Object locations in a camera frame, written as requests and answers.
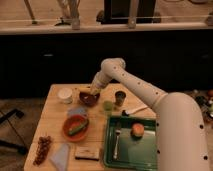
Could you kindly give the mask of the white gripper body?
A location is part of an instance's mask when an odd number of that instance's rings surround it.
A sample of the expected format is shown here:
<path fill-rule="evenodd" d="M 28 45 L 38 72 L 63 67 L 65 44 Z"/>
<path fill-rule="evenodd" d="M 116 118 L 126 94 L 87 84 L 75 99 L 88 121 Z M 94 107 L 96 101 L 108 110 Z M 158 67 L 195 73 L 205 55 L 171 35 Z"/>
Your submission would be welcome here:
<path fill-rule="evenodd" d="M 99 88 L 100 90 L 104 89 L 109 84 L 109 77 L 104 74 L 102 71 L 99 71 L 94 76 L 94 79 L 91 84 L 91 88 Z"/>

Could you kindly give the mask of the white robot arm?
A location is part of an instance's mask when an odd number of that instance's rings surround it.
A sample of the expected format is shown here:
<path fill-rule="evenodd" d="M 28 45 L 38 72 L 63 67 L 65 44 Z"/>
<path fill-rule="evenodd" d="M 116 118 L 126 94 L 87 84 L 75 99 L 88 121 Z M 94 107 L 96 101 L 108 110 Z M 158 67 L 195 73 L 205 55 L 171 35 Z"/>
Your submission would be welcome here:
<path fill-rule="evenodd" d="M 115 79 L 156 113 L 158 171 L 210 171 L 204 121 L 196 101 L 185 93 L 167 93 L 125 67 L 122 58 L 104 59 L 90 92 L 99 93 Z"/>

